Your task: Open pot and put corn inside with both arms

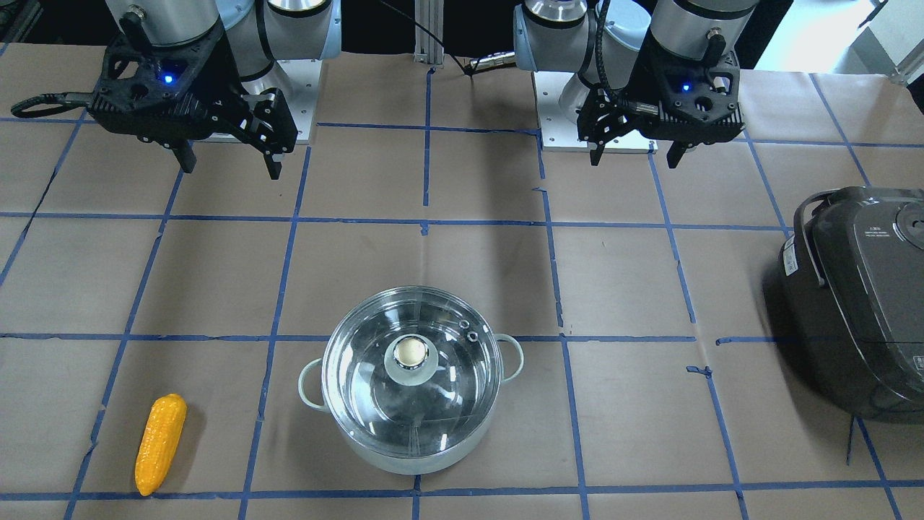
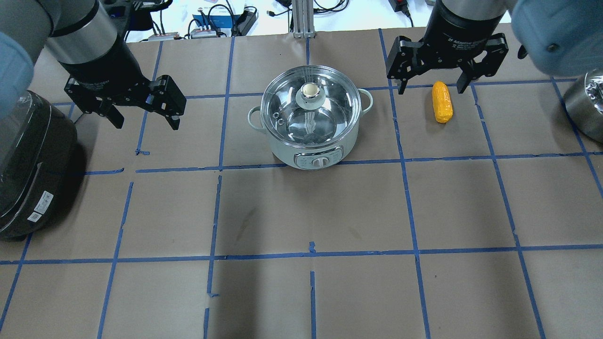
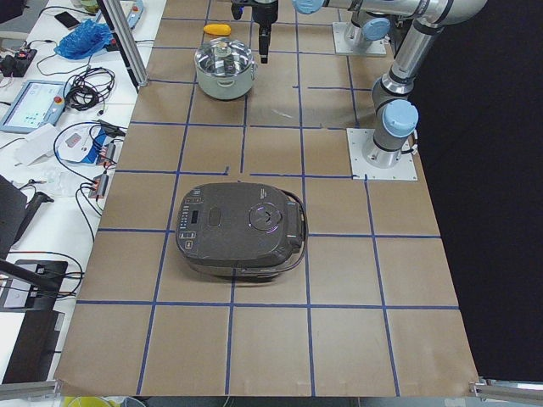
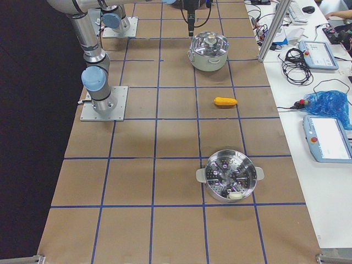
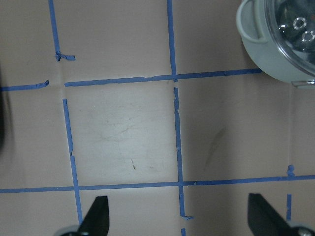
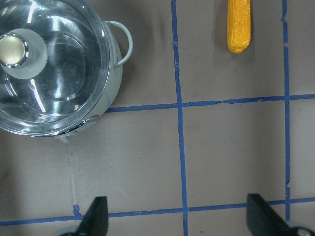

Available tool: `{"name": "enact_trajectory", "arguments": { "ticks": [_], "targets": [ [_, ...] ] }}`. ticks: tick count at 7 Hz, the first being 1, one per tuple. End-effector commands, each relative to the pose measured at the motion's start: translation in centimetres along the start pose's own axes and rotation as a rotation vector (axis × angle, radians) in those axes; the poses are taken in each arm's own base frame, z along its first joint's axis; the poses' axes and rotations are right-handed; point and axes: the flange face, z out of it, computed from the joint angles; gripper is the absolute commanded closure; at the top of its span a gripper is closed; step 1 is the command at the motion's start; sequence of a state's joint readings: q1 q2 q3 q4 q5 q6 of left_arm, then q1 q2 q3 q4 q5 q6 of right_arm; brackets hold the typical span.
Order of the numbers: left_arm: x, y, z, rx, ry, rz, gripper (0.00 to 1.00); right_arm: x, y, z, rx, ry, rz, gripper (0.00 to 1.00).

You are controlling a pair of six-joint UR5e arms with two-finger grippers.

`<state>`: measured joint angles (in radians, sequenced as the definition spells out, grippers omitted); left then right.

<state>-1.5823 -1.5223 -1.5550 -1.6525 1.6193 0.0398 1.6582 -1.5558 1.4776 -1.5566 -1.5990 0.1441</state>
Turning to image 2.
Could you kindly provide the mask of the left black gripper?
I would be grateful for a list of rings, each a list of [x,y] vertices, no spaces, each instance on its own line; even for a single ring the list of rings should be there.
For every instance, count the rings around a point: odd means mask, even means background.
[[[115,43],[103,56],[83,64],[61,62],[70,78],[65,92],[84,114],[96,113],[122,129],[116,106],[136,106],[163,116],[179,129],[187,99],[169,75],[151,82],[125,43]]]

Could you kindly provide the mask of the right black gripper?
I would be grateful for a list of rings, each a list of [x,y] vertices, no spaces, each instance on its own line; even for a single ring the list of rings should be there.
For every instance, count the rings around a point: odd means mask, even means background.
[[[456,82],[463,94],[472,81],[492,77],[509,51],[504,33],[494,33],[505,13],[500,1],[436,1],[420,41],[398,36],[386,60],[386,77],[398,94],[408,81],[431,69],[462,71]]]

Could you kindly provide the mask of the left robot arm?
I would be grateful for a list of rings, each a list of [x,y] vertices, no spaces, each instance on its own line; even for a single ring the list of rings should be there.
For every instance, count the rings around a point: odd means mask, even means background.
[[[172,77],[145,77],[122,34],[98,0],[1,2],[1,117],[30,88],[43,49],[69,73],[65,92],[85,114],[96,113],[117,129],[120,106],[163,116],[174,130],[187,99]]]

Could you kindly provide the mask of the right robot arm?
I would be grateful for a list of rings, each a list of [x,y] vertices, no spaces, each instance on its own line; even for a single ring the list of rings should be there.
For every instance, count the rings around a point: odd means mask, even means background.
[[[386,60],[386,77],[407,82],[435,69],[461,69],[460,94],[474,80],[492,77],[509,47],[495,33],[505,13],[521,47],[518,58],[530,57],[550,76],[575,76],[602,67],[600,0],[437,0],[424,36],[412,41],[398,36]]]

